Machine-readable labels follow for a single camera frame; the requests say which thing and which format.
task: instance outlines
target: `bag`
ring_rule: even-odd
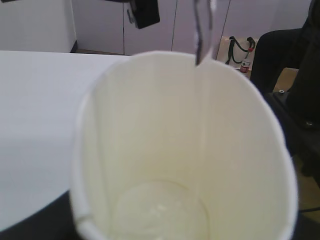
[[[230,65],[235,69],[240,69],[242,61],[248,54],[248,48],[253,48],[253,52],[249,56],[251,62],[253,62],[257,42],[258,39],[253,39],[252,37],[242,37],[237,40],[234,36],[223,36],[220,41],[217,60]]]

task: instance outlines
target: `bag handle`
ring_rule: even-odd
[[[236,64],[241,64],[242,61],[236,61],[235,56],[234,56],[234,46],[235,44],[245,53],[248,52],[247,49],[244,49],[241,47],[240,43],[237,41],[237,39],[234,36],[231,36],[229,38],[230,45],[229,45],[229,51],[228,51],[228,60],[225,62],[225,64],[229,65],[231,59],[236,63]],[[249,48],[255,49],[256,48],[256,41],[250,36],[246,39],[249,42]]]

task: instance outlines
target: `white paper cup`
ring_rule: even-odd
[[[297,183],[276,117],[242,74],[194,62],[133,56],[83,101],[70,192],[84,239],[290,239]]]

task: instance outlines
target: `bottle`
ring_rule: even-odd
[[[245,59],[242,61],[241,63],[241,67],[240,67],[240,72],[242,72],[243,74],[246,74],[249,71],[250,65],[251,65],[251,58],[250,58],[250,54],[253,52],[253,48],[249,48],[248,49],[248,53],[245,57]]]

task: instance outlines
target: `white table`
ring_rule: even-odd
[[[123,58],[0,51],[0,231],[69,189],[78,105]]]

